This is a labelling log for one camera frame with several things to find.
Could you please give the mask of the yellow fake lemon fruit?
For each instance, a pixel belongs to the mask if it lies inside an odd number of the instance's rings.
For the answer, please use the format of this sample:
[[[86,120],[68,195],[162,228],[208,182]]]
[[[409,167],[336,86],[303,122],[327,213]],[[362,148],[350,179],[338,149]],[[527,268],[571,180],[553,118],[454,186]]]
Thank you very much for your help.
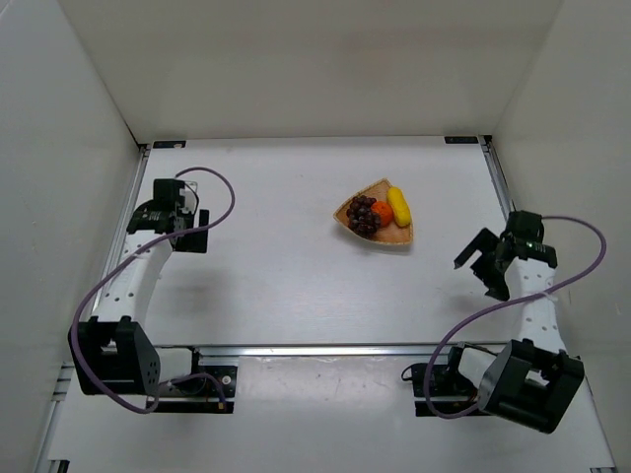
[[[395,223],[400,228],[408,227],[412,223],[408,203],[400,188],[391,186],[386,193],[386,202],[392,210]]]

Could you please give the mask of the orange fake mandarin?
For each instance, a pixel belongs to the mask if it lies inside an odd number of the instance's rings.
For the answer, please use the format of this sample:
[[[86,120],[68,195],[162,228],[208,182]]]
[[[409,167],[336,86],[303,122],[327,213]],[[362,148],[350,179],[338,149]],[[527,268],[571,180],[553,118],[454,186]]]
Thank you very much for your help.
[[[387,227],[393,221],[393,210],[385,201],[376,201],[371,206],[371,211],[379,217],[381,228]]]

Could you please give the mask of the purple fake grape bunch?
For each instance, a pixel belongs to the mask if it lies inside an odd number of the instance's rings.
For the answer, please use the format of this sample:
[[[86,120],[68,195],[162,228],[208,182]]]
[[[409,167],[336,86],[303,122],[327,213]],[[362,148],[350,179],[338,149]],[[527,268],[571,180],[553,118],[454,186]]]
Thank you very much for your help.
[[[371,238],[381,227],[381,217],[372,209],[376,202],[376,198],[366,195],[355,196],[351,200],[346,211],[347,227],[359,237]]]

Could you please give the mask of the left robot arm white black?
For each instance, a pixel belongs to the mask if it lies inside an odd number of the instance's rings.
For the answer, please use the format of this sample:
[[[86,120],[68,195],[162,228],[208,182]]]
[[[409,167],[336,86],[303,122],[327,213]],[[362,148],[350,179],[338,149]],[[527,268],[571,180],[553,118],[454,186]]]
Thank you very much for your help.
[[[95,376],[113,393],[149,395],[159,383],[177,377],[175,368],[188,369],[188,355],[163,359],[144,331],[149,302],[160,273],[175,252],[204,254],[206,231],[172,236],[137,253],[149,241],[209,223],[210,212],[197,208],[196,184],[176,178],[153,183],[152,198],[132,213],[120,259],[131,263],[105,284],[93,314],[78,324],[81,353]]]

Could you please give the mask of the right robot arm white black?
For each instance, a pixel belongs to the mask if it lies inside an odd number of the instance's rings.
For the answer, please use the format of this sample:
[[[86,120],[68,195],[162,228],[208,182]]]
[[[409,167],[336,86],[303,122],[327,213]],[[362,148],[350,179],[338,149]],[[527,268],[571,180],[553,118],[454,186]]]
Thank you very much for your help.
[[[448,367],[477,391],[480,412],[512,421],[544,434],[553,433],[581,386],[583,363],[568,355],[556,329],[556,310],[544,295],[557,267],[556,251],[544,244],[540,215],[510,213],[505,229],[494,235],[482,229],[456,257],[460,268],[473,260],[473,274],[487,296],[505,302],[510,290],[505,274],[516,266],[524,295],[519,333],[503,350],[492,354],[471,344],[452,348]]]

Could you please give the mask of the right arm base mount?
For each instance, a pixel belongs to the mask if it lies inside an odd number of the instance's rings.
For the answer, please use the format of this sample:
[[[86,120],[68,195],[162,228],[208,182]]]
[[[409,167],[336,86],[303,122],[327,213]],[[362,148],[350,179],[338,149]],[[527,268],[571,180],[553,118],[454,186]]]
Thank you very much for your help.
[[[437,359],[430,374],[429,393],[432,402],[436,409],[445,414],[455,414],[475,405],[477,389],[456,368],[462,352],[462,347],[451,347],[444,359],[441,357]],[[427,406],[423,391],[426,368],[427,363],[415,363],[406,367],[400,375],[403,382],[409,382],[412,385],[417,418],[435,416]]]

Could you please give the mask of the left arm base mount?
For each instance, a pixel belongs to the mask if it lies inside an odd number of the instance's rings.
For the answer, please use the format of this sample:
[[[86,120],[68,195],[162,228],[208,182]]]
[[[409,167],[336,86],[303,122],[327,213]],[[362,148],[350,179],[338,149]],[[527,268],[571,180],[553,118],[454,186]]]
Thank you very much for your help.
[[[197,358],[193,361],[192,372],[205,372],[216,382],[208,377],[171,381],[160,388],[155,413],[233,414],[239,374],[237,359]]]

